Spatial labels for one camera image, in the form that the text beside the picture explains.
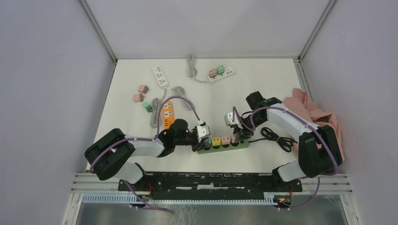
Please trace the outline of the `green power strip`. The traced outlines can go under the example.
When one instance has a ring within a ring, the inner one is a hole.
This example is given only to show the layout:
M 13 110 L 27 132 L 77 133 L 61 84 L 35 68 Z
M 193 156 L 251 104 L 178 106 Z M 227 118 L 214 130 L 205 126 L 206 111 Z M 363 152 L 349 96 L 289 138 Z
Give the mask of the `green power strip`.
M 229 145 L 219 145 L 219 146 L 212 146 L 211 144 L 206 143 L 196 153 L 209 154 L 209 153 L 217 153 L 217 152 L 230 151 L 230 150 L 246 149 L 248 147 L 249 147 L 249 141 L 247 139 L 241 140 L 237 143 L 230 143 Z

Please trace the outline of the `orange power strip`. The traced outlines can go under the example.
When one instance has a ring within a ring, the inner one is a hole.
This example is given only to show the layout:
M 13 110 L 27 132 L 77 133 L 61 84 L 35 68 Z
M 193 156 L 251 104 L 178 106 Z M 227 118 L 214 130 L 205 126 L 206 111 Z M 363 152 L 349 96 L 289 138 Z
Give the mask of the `orange power strip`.
M 169 127 L 175 121 L 174 110 L 171 100 L 164 102 L 164 105 L 162 107 L 162 112 L 163 112 L 164 128 L 169 129 Z

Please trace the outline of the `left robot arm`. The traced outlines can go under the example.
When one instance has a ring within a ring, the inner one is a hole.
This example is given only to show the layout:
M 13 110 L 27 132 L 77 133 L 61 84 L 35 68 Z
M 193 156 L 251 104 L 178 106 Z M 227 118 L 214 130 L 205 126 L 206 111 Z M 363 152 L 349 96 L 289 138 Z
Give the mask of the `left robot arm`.
M 119 178 L 128 181 L 135 190 L 143 190 L 148 184 L 144 170 L 138 163 L 129 163 L 132 157 L 165 157 L 174 152 L 176 146 L 191 146 L 193 151 L 208 144 L 205 140 L 210 128 L 201 123 L 192 130 L 187 121 L 175 120 L 168 129 L 159 132 L 154 138 L 128 136 L 119 128 L 114 128 L 91 145 L 84 157 L 90 164 L 89 172 L 96 174 L 99 180 Z

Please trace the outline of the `yellow USB adapter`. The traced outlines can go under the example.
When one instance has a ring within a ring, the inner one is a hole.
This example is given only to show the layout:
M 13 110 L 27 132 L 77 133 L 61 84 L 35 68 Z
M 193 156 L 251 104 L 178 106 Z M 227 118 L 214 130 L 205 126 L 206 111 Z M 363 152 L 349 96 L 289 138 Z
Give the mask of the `yellow USB adapter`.
M 211 139 L 212 147 L 217 147 L 221 145 L 221 138 L 220 137 L 213 137 Z

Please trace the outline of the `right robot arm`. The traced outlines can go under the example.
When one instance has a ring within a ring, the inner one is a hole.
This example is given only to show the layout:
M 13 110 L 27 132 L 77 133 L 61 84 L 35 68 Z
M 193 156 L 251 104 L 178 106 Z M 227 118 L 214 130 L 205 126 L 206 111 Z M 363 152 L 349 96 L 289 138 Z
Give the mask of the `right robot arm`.
M 247 117 L 241 117 L 235 107 L 224 117 L 238 141 L 252 137 L 257 127 L 269 121 L 298 143 L 297 160 L 272 171 L 274 190 L 284 191 L 292 180 L 337 174 L 343 157 L 331 126 L 311 123 L 288 109 L 281 100 L 265 99 L 258 91 L 251 93 L 246 101 L 251 109 Z

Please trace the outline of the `mint adapter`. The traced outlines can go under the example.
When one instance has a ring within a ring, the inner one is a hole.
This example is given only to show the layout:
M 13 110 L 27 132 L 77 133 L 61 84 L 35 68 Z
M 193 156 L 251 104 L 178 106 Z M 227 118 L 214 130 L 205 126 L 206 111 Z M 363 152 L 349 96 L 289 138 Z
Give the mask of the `mint adapter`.
M 153 112 L 153 107 L 152 107 L 152 105 L 149 104 L 148 102 L 144 102 L 144 103 L 143 103 L 143 107 L 145 108 L 145 110 L 146 110 L 148 113 L 152 113 L 152 112 Z

